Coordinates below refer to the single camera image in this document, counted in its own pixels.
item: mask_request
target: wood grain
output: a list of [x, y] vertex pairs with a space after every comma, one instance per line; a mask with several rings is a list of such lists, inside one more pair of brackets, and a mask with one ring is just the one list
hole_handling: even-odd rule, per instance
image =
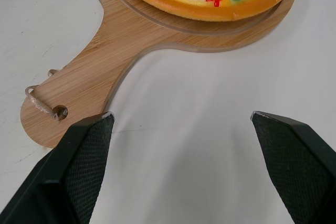
[[271, 32], [294, 0], [248, 20], [207, 23], [165, 13], [141, 0], [100, 0], [104, 17], [89, 45], [33, 92], [54, 108], [66, 106], [59, 122], [26, 99], [21, 109], [24, 130], [36, 143], [55, 147], [68, 127], [101, 113], [132, 66], [150, 51], [175, 48], [193, 52], [228, 51], [249, 45]]

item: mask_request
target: rope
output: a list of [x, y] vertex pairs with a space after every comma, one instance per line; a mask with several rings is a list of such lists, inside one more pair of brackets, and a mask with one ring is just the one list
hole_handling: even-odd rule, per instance
[[[48, 77], [52, 76], [53, 74], [55, 74], [57, 72], [58, 72], [58, 70], [50, 69], [49, 72], [48, 72]], [[30, 101], [32, 102], [32, 104], [36, 108], [38, 108], [43, 113], [46, 113], [48, 116], [53, 118], [56, 122], [60, 121], [60, 118], [62, 118], [63, 116], [68, 115], [68, 110], [67, 109], [63, 110], [61, 112], [61, 114], [58, 114], [57, 112], [53, 111], [49, 106], [45, 105], [43, 102], [39, 101], [36, 97], [34, 97], [34, 95], [31, 92], [29, 92], [31, 89], [34, 90], [37, 87], [38, 87], [38, 85], [29, 86], [25, 90], [26, 96], [30, 99]]]

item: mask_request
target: white table surface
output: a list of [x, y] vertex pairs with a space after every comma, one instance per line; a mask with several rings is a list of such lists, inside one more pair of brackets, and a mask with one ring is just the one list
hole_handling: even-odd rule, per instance
[[[91, 223], [293, 223], [249, 116], [303, 121], [336, 150], [335, 13], [334, 0], [296, 0], [246, 48], [144, 57], [107, 108], [116, 123]], [[24, 89], [80, 53], [101, 19], [97, 0], [0, 0], [0, 209], [48, 152], [20, 124]]]

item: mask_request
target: handle hole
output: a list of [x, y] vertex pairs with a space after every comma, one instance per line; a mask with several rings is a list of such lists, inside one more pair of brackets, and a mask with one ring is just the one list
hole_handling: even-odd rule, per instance
[[57, 114], [59, 121], [65, 119], [68, 116], [68, 108], [64, 105], [57, 105], [53, 108], [53, 111]]

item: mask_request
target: wooden pizza board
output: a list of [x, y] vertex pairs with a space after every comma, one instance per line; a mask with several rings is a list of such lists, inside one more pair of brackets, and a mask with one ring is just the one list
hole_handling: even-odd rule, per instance
[[34, 89], [50, 108], [60, 105], [68, 115], [56, 122], [30, 99], [21, 109], [24, 130], [36, 143], [55, 147], [68, 127], [103, 112], [132, 66], [150, 51], [173, 48], [221, 52], [249, 45], [271, 32], [294, 0], [235, 22], [202, 22], [163, 12], [142, 0], [100, 0], [104, 17], [89, 45], [62, 70]]

